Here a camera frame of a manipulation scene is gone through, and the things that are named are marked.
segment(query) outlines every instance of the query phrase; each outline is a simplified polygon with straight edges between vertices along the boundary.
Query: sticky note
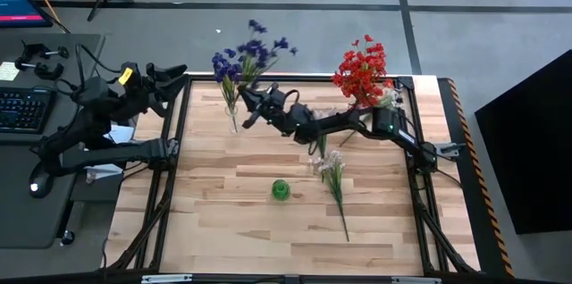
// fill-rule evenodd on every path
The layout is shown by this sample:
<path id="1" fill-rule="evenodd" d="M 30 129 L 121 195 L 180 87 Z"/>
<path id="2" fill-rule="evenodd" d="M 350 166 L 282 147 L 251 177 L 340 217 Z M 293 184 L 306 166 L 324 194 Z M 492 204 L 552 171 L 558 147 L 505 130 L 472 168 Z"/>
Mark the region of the sticky note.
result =
<path id="1" fill-rule="evenodd" d="M 127 83 L 127 80 L 131 77 L 131 74 L 133 74 L 133 70 L 131 68 L 125 69 L 123 75 L 118 79 L 119 84 L 125 85 L 125 83 Z"/>
<path id="2" fill-rule="evenodd" d="M 20 73 L 20 70 L 16 69 L 16 65 L 12 62 L 2 62 L 0 64 L 0 80 L 10 80 L 16 79 L 16 75 Z"/>

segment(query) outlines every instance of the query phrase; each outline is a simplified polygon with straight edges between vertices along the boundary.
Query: black screen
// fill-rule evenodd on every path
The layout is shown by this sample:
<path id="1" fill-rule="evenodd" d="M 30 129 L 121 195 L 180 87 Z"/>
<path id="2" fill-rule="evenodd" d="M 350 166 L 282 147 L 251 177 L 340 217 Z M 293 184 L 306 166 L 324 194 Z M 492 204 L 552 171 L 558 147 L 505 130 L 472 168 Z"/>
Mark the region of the black screen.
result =
<path id="1" fill-rule="evenodd" d="M 475 113 L 517 234 L 572 230 L 572 50 Z"/>
<path id="2" fill-rule="evenodd" d="M 0 28 L 51 25 L 31 0 L 0 0 Z"/>

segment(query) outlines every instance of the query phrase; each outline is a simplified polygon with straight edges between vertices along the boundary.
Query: mouse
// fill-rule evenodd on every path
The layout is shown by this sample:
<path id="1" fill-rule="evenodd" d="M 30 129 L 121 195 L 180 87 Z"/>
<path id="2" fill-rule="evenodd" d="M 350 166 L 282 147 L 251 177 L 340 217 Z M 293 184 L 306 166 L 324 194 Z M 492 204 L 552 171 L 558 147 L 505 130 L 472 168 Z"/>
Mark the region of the mouse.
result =
<path id="1" fill-rule="evenodd" d="M 34 198 L 47 196 L 54 185 L 54 177 L 44 171 L 42 163 L 38 163 L 29 176 L 29 195 Z"/>

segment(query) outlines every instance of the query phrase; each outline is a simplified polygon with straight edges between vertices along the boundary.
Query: yellow label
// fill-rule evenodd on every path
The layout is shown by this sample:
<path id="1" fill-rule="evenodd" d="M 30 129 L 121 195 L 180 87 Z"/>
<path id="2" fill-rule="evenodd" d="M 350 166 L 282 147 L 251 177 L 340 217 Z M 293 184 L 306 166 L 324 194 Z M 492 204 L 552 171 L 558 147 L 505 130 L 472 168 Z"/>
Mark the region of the yellow label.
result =
<path id="1" fill-rule="evenodd" d="M 125 69 L 125 72 L 122 74 L 121 77 L 119 77 L 118 81 L 119 84 L 121 85 L 125 85 L 125 83 L 127 82 L 127 80 L 131 77 L 131 74 L 133 74 L 133 70 L 131 68 L 127 68 Z"/>

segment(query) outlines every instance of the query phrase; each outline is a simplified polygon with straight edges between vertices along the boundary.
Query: gray floor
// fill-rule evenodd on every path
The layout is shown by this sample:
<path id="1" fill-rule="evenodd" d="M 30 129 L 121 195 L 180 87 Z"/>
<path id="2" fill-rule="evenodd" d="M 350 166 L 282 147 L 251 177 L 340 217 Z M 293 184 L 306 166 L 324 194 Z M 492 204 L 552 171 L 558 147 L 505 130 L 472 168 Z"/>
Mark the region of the gray floor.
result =
<path id="1" fill-rule="evenodd" d="M 137 0 L 184 3 L 389 4 L 400 0 Z M 572 0 L 408 0 L 410 5 L 561 6 Z M 142 10 L 107 9 L 87 23 L 87 9 L 57 8 L 74 33 L 105 33 L 102 61 L 112 66 L 132 60 L 167 66 L 186 63 L 208 71 L 213 52 L 246 39 L 246 23 L 257 19 L 270 38 L 286 36 L 300 50 L 283 57 L 277 71 L 333 72 L 349 42 L 363 34 L 386 46 L 388 71 L 412 72 L 401 12 Z M 517 236 L 502 199 L 474 111 L 499 93 L 572 47 L 572 13 L 411 13 L 423 74 L 456 80 L 495 212 L 517 277 L 572 281 L 572 232 Z M 35 31 L 57 31 L 37 29 Z M 0 250 L 0 276 L 12 277 L 97 268 L 112 207 L 88 205 L 75 218 L 81 228 L 69 247 L 46 251 Z"/>

